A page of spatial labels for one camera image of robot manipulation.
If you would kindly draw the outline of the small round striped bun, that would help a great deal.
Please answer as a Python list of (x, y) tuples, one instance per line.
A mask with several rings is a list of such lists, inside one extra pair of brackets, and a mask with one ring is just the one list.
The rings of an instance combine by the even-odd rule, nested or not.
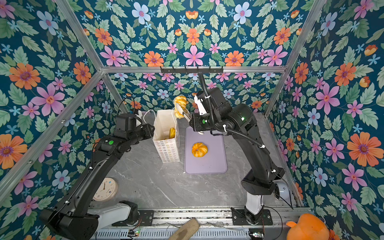
[(169, 139), (173, 139), (176, 136), (176, 129), (175, 128), (170, 128), (169, 131)]

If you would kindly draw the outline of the white paper bag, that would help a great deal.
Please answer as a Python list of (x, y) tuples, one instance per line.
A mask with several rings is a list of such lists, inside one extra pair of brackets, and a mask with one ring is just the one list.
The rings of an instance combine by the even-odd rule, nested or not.
[[(157, 112), (148, 110), (142, 117), (145, 123), (153, 123), (155, 127), (153, 143), (164, 164), (180, 162), (179, 127), (174, 111), (175, 109)], [(169, 139), (170, 128), (176, 129), (176, 136), (173, 139)]]

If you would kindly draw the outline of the pumpkin shaped bread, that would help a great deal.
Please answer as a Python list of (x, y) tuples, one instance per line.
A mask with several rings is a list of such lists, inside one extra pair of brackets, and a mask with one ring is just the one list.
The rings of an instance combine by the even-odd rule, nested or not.
[(192, 146), (192, 154), (195, 158), (202, 158), (208, 153), (208, 147), (204, 143), (195, 143)]

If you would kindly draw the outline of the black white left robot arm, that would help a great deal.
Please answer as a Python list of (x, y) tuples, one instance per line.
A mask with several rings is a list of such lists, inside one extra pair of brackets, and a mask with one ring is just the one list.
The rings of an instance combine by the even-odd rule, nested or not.
[(95, 144), (90, 163), (68, 193), (55, 207), (44, 209), (40, 221), (67, 240), (89, 240), (100, 229), (115, 223), (134, 225), (139, 221), (138, 206), (129, 201), (91, 210), (91, 202), (109, 171), (142, 140), (154, 136), (155, 127), (144, 124), (135, 114), (120, 114), (116, 128)]

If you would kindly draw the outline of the braided pale bread roll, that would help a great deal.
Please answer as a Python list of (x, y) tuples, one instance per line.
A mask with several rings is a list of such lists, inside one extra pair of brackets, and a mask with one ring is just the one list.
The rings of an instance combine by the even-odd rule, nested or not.
[(187, 115), (187, 98), (184, 97), (184, 96), (177, 96), (174, 98), (174, 106), (175, 106), (175, 111), (174, 111), (174, 114), (175, 114), (175, 117), (177, 119), (182, 119), (185, 117), (185, 115)]

